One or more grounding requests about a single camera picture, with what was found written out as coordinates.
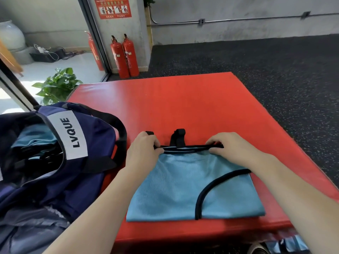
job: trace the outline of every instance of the light blue bag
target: light blue bag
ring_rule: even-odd
[[[201,217],[196,212],[199,195],[213,180],[230,172],[246,174],[235,176],[207,191],[205,200],[202,198],[201,201],[202,217],[264,216],[264,207],[248,174],[250,171],[210,154],[206,150],[209,147],[164,147],[165,153],[159,156],[156,167],[135,192],[126,220],[199,219]]]

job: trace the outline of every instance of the left hand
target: left hand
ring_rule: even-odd
[[[146,178],[158,161],[164,149],[154,149],[153,145],[160,147],[160,142],[155,135],[141,132],[127,150],[125,169],[132,173],[140,174]]]

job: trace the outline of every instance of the white floor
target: white floor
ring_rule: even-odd
[[[77,79],[84,84],[101,82],[105,75],[104,71],[99,71],[92,53],[76,55],[67,60],[59,60],[53,63],[34,62],[28,65],[22,65],[23,77],[15,75],[28,92],[33,95],[40,103],[42,97],[35,95],[40,91],[39,88],[32,87],[36,82],[44,82],[47,77],[53,76],[56,68],[73,68]],[[10,98],[8,94],[0,89],[0,114],[22,111],[20,107]]]

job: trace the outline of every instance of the white pot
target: white pot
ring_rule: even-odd
[[[26,48],[23,33],[11,20],[0,21],[0,39],[10,51],[19,51]]]

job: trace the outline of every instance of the shoe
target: shoe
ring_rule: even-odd
[[[254,243],[248,249],[247,254],[270,254],[270,252],[260,243]]]

